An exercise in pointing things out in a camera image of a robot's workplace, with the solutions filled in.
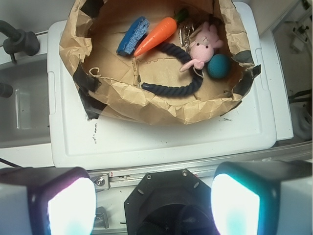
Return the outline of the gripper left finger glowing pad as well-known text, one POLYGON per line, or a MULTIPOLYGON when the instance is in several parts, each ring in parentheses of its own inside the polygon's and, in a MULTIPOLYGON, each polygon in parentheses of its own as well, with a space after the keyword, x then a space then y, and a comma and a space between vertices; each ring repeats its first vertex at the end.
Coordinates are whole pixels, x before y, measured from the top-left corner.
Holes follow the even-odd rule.
POLYGON ((81 167, 0 170, 2 235, 89 235, 96 191, 81 167))

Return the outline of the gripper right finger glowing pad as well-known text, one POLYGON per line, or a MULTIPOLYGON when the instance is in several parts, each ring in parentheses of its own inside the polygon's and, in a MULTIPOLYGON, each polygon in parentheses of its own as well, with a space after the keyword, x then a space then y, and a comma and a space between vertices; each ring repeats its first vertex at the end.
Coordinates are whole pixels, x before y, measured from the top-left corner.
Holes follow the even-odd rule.
POLYGON ((223 162, 212 182, 211 208, 222 235, 311 235, 313 164, 223 162))

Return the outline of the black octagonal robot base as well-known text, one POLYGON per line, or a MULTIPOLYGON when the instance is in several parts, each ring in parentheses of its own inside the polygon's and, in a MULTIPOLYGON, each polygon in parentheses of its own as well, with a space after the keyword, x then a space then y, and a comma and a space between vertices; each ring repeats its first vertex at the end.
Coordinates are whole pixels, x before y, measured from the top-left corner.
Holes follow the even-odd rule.
POLYGON ((217 235, 211 188, 187 169, 147 173, 124 202, 129 235, 217 235))

